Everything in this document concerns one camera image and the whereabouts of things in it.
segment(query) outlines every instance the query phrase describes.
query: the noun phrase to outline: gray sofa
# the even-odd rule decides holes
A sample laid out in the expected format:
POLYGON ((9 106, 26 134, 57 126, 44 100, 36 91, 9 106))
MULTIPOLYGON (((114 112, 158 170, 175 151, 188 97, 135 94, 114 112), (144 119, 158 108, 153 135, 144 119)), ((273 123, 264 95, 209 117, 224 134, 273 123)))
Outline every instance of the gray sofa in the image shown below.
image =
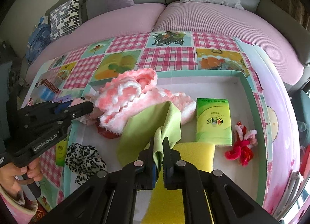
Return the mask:
MULTIPOLYGON (((67 1, 68 0, 59 0, 46 11, 46 15, 49 16, 50 11, 67 1)), ((174 1, 179 0, 134 0, 135 4, 163 3, 166 5, 174 1)), ((297 53, 299 61, 304 65, 304 74, 294 86, 286 83, 285 86, 289 94, 303 88, 310 80, 310 33, 270 0, 241 0, 241 5, 244 9, 257 14, 269 22, 291 43, 297 53)), ((80 0, 80 20, 82 23, 88 20, 86 0, 80 0)))

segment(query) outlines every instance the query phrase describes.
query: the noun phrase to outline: metal bolt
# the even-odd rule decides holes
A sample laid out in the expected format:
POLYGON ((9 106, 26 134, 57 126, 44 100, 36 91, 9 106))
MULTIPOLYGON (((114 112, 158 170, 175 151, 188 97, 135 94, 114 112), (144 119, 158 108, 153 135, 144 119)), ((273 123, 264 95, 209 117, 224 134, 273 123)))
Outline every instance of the metal bolt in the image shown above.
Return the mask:
POLYGON ((134 161, 134 166, 141 167, 142 165, 144 165, 144 163, 143 163, 142 160, 136 160, 136 161, 134 161))
POLYGON ((221 177, 223 175, 223 172, 221 170, 214 170, 213 175, 217 177, 221 177))
POLYGON ((97 177, 98 178, 104 178, 107 175, 106 171, 98 171, 97 172, 97 177))
POLYGON ((184 160, 178 160, 176 161, 176 165, 180 167, 184 167, 186 165, 186 162, 184 160))

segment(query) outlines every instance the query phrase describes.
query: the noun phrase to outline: sleeve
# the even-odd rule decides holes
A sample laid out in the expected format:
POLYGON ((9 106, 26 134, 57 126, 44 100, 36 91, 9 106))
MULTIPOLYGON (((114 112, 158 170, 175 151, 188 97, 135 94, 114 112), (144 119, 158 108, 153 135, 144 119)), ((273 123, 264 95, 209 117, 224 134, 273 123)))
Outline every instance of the sleeve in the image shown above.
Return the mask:
POLYGON ((28 224, 37 212, 38 202, 31 201, 31 204, 26 205, 22 191, 19 192, 18 201, 12 199, 1 186, 0 195, 18 224, 28 224))

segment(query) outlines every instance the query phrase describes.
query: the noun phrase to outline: green cloth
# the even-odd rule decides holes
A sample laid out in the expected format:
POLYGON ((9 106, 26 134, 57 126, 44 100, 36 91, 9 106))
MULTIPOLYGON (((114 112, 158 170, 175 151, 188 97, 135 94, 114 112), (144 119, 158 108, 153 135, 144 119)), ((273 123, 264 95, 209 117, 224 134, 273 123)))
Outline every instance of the green cloth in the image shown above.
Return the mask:
POLYGON ((181 112, 172 102, 153 105, 128 120, 117 148, 120 164, 125 166, 137 160, 151 137, 154 137, 153 159, 160 169, 164 138, 168 137, 170 148, 181 139, 181 112))

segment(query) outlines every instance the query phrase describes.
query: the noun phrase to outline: leopard print scrunchie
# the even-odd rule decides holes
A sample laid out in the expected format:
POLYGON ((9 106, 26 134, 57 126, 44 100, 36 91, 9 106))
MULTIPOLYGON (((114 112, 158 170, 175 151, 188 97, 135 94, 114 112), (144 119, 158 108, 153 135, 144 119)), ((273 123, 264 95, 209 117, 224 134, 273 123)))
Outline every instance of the leopard print scrunchie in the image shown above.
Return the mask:
POLYGON ((67 149, 65 160, 68 168, 77 174, 75 182, 82 185, 98 171, 106 171, 107 166, 94 146, 71 144, 67 149))

